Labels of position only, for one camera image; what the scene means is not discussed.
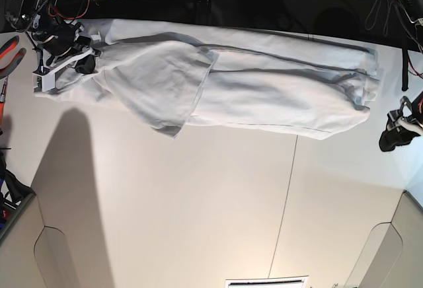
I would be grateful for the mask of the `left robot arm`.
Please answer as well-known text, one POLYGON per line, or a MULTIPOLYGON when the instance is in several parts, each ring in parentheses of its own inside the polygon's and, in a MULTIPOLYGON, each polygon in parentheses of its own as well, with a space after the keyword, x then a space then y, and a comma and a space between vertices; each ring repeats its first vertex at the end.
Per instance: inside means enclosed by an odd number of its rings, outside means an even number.
MULTIPOLYGON (((408 40, 412 40, 418 50, 422 51, 422 40, 418 38, 418 33, 410 31, 412 27, 422 28, 422 0, 393 0, 393 6, 403 30, 401 36, 401 90, 406 92, 410 75, 422 78, 422 73, 414 67, 408 53, 408 40)), ((387 114, 387 123, 379 139, 379 148, 383 152, 391 152, 396 147, 409 145, 414 138, 421 136, 422 94, 419 94, 413 101, 404 96, 400 100, 399 108, 391 110, 387 114)))

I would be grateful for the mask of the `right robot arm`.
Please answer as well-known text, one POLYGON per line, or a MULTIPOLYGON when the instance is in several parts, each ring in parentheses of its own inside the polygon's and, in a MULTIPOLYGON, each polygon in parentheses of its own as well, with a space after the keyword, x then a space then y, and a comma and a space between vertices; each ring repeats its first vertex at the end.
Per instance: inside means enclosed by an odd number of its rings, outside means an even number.
POLYGON ((16 32, 30 40, 38 56, 38 71, 70 59, 70 67, 81 74, 95 70, 100 52, 91 47, 91 39, 81 35, 79 19, 89 10, 91 0, 81 0, 77 11, 65 15, 59 10, 59 0, 5 0, 5 20, 16 32))

